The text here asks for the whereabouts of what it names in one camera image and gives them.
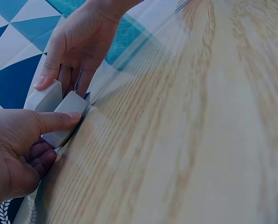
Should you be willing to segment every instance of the wooden table surface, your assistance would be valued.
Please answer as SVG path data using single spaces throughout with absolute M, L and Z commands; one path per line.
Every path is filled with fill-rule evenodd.
M 39 223 L 278 224 L 278 0 L 191 0 L 110 77 Z

